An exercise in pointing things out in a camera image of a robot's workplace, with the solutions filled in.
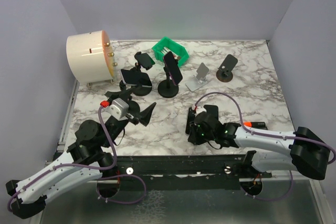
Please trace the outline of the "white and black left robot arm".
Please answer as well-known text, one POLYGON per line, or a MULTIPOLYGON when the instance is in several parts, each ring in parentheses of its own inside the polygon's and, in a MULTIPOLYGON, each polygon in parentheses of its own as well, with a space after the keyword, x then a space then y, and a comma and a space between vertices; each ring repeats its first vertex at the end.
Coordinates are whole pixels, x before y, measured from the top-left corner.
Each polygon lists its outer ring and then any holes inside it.
POLYGON ((100 103, 98 121, 86 120, 80 126, 76 141, 59 157, 36 174, 24 180, 6 183, 10 200, 7 210, 13 215, 28 219, 41 211, 59 195, 93 180, 120 180, 129 177, 144 183, 135 174, 122 174, 117 166, 115 139, 125 127, 150 122, 156 103, 140 110, 130 100, 134 88, 107 92, 100 103))

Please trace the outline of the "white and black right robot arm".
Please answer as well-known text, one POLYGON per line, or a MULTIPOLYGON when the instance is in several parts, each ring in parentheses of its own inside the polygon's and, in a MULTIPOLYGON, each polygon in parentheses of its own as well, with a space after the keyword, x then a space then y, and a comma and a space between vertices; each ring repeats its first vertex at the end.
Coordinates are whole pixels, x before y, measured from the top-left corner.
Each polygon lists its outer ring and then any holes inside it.
POLYGON ((239 123, 221 123, 218 107, 190 107, 187 114, 188 142, 201 145, 215 142, 220 148, 255 148, 241 164, 246 177, 269 170, 298 171, 310 179, 323 180, 330 150, 325 142, 306 127, 294 132, 276 132, 247 127, 239 123))

